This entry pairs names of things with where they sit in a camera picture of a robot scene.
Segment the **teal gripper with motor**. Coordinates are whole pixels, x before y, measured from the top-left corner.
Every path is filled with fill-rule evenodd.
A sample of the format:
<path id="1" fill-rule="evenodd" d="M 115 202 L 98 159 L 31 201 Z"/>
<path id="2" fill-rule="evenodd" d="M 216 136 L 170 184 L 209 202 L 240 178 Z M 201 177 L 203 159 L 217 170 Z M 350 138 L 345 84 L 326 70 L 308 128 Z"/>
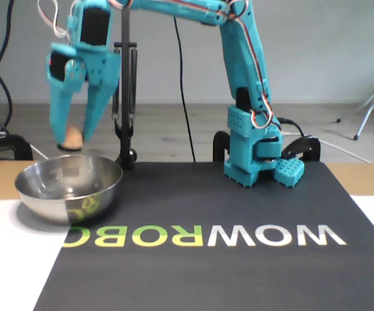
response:
<path id="1" fill-rule="evenodd" d="M 47 58 L 50 82 L 50 126 L 64 142 L 73 95 L 88 82 L 83 139 L 90 140 L 119 84 L 120 55 L 53 43 Z"/>

